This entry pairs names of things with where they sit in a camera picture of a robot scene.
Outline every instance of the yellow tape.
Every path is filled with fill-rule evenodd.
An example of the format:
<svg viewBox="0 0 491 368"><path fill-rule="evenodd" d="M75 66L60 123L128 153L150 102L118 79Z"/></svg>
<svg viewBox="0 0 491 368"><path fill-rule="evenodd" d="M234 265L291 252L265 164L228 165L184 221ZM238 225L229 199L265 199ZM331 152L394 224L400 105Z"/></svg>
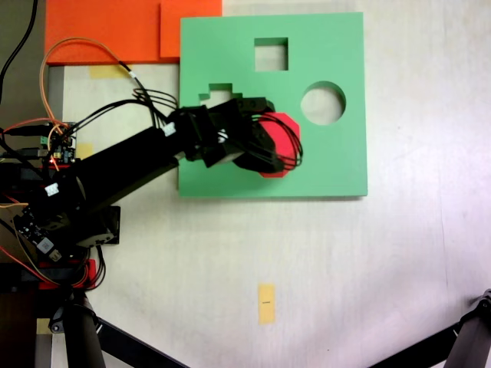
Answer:
<svg viewBox="0 0 491 368"><path fill-rule="evenodd" d="M37 323L37 335L51 335L51 330L49 329L49 318L38 318Z"/></svg>
<svg viewBox="0 0 491 368"><path fill-rule="evenodd" d="M275 322L275 285L259 284L259 324Z"/></svg>
<svg viewBox="0 0 491 368"><path fill-rule="evenodd" d="M75 152L78 159L86 159L94 153L94 146L92 143L77 143Z"/></svg>
<svg viewBox="0 0 491 368"><path fill-rule="evenodd" d="M130 77L128 72L120 65L91 65L89 66L89 75L91 79L120 79Z"/></svg>

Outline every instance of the square hole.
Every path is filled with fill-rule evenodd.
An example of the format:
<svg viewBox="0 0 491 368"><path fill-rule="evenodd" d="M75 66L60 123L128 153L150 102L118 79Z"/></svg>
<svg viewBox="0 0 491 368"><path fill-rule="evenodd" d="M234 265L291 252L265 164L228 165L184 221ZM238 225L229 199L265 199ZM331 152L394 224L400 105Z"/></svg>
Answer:
<svg viewBox="0 0 491 368"><path fill-rule="evenodd" d="M288 70L287 38L256 38L254 50L255 71Z"/></svg>

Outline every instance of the black metal leg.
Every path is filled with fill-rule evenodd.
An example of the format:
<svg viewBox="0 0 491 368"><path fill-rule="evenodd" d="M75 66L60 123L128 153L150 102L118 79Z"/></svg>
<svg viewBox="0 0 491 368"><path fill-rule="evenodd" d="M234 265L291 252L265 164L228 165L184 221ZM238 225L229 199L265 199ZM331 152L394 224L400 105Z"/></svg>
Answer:
<svg viewBox="0 0 491 368"><path fill-rule="evenodd" d="M484 368L490 347L489 322L476 315L467 320L460 329L445 368Z"/></svg>
<svg viewBox="0 0 491 368"><path fill-rule="evenodd" d="M371 368L431 368L436 366L448 357L459 329L460 325L454 324Z"/></svg>
<svg viewBox="0 0 491 368"><path fill-rule="evenodd" d="M142 340L99 319L99 341L106 353L133 368L189 368L172 357L154 349Z"/></svg>
<svg viewBox="0 0 491 368"><path fill-rule="evenodd" d="M35 368L51 368L51 351L53 335L39 334L36 336Z"/></svg>
<svg viewBox="0 0 491 368"><path fill-rule="evenodd" d="M70 368L106 368L94 315L87 308L68 307L63 316L63 328Z"/></svg>

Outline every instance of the green foam board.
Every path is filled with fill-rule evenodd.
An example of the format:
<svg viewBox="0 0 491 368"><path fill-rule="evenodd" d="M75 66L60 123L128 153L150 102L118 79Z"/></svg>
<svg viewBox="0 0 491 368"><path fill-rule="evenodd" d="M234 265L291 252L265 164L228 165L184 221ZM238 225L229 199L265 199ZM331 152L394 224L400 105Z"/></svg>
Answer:
<svg viewBox="0 0 491 368"><path fill-rule="evenodd" d="M233 163L207 169L181 162L181 196L302 197L367 195L364 40L361 13L184 18L180 103L200 105L210 89L266 97L301 127L304 160L282 179ZM287 71L255 71L255 45L288 43ZM319 126L301 109L307 90L329 86L345 99L335 123Z"/></svg>

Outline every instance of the orange board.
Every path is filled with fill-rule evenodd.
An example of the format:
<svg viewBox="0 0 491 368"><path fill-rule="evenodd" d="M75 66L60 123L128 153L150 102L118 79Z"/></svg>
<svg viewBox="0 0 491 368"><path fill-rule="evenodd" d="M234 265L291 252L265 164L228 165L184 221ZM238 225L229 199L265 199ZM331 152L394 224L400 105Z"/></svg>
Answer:
<svg viewBox="0 0 491 368"><path fill-rule="evenodd" d="M88 37L106 44L128 64L178 62L180 19L221 14L222 0L46 0L44 51L63 38ZM48 64L115 60L97 46L70 43L54 51Z"/></svg>
<svg viewBox="0 0 491 368"><path fill-rule="evenodd" d="M179 62L181 18L220 16L222 16L222 0L162 0L160 6L162 62Z"/></svg>

